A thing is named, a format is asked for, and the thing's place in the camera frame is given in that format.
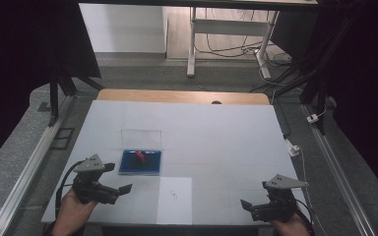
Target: black curtain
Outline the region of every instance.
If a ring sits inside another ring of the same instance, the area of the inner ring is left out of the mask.
[[[100,78],[79,5],[0,1],[0,147],[29,107],[32,90],[49,83],[54,72]]]
[[[328,93],[338,125],[378,178],[378,1],[367,1],[337,50]]]

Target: person's left hand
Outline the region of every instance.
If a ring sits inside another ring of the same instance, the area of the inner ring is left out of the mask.
[[[82,204],[73,189],[63,197],[57,220],[52,230],[53,236],[72,235],[86,224],[97,202]]]

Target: table leg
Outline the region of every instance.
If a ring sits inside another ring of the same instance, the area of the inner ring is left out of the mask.
[[[269,21],[268,27],[266,29],[266,34],[263,36],[263,42],[260,46],[260,50],[256,50],[256,58],[260,65],[260,70],[262,71],[263,78],[265,80],[270,79],[271,75],[269,73],[269,69],[267,67],[266,61],[265,61],[265,53],[266,53],[266,47],[269,43],[270,36],[272,35],[273,27],[275,26],[276,18],[278,17],[279,11],[275,12],[272,16],[272,18]]]
[[[192,8],[192,17],[190,21],[190,46],[188,56],[188,71],[187,77],[195,76],[195,25],[196,25],[196,8]]]

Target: gray mounting plate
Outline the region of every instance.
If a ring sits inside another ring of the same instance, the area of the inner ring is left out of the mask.
[[[105,166],[103,165],[99,156],[97,154],[94,154],[93,156],[86,158],[86,160],[82,162],[80,165],[76,166],[76,168],[73,171],[78,173],[104,169]]]
[[[294,189],[308,187],[309,184],[277,174],[273,179],[266,182],[266,186],[274,189]]]

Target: white wall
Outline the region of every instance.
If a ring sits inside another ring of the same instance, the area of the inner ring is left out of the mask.
[[[161,6],[80,4],[94,52],[165,52]]]

